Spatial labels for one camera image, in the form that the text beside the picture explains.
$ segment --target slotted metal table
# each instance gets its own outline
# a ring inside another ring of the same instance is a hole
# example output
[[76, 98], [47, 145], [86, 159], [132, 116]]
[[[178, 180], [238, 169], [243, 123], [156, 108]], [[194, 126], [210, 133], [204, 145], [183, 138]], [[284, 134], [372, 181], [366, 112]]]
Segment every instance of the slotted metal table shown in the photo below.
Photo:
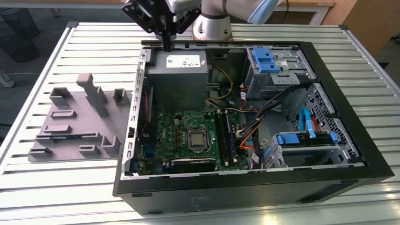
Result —
[[[234, 24], [232, 33], [235, 40], [315, 44], [396, 176], [320, 203], [142, 216], [111, 194], [118, 160], [30, 163], [52, 88], [79, 91], [79, 73], [94, 73], [103, 90], [132, 90], [140, 41], [155, 39], [134, 23], [79, 23], [66, 28], [0, 148], [0, 224], [400, 222], [400, 90], [355, 36], [338, 26], [308, 25]], [[179, 39], [190, 40], [191, 31]]]

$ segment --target ram slot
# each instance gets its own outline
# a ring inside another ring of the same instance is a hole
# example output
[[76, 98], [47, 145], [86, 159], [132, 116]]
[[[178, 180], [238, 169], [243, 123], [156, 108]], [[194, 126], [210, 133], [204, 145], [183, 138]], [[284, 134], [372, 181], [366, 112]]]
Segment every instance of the ram slot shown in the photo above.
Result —
[[227, 113], [215, 113], [215, 124], [218, 131], [219, 150], [220, 150], [220, 163], [230, 166], [236, 163], [236, 149], [235, 138], [231, 128], [231, 120]]

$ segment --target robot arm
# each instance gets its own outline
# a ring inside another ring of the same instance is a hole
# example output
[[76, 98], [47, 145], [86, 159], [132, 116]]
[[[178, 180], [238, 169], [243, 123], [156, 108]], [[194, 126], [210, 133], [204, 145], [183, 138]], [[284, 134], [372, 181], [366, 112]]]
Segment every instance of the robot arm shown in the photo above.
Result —
[[127, 0], [123, 11], [144, 31], [156, 34], [156, 38], [163, 42], [163, 50], [171, 52], [176, 34], [182, 34], [196, 19], [194, 34], [198, 39], [228, 39], [231, 37], [228, 15], [250, 23], [264, 23], [276, 5], [283, 1]]
[[172, 40], [199, 17], [202, 0], [127, 0], [123, 11], [148, 33], [155, 33], [163, 49], [172, 50]]

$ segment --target cpu socket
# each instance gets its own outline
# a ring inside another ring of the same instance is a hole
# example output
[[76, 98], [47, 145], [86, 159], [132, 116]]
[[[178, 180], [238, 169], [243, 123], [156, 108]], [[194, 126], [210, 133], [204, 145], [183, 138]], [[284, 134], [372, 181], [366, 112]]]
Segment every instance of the cpu socket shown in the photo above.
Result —
[[204, 152], [208, 148], [208, 135], [207, 129], [190, 129], [188, 130], [190, 139], [188, 139], [188, 146], [190, 150], [196, 154]]

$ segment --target mesh wastebasket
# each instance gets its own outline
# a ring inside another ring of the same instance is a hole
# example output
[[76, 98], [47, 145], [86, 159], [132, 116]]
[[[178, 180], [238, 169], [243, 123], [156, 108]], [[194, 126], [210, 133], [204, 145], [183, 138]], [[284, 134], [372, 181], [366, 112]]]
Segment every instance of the mesh wastebasket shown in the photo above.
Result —
[[39, 34], [27, 8], [0, 8], [0, 16], [23, 38], [32, 38]]
[[0, 22], [0, 48], [16, 62], [31, 61], [39, 55], [32, 40], [22, 37], [6, 21]]

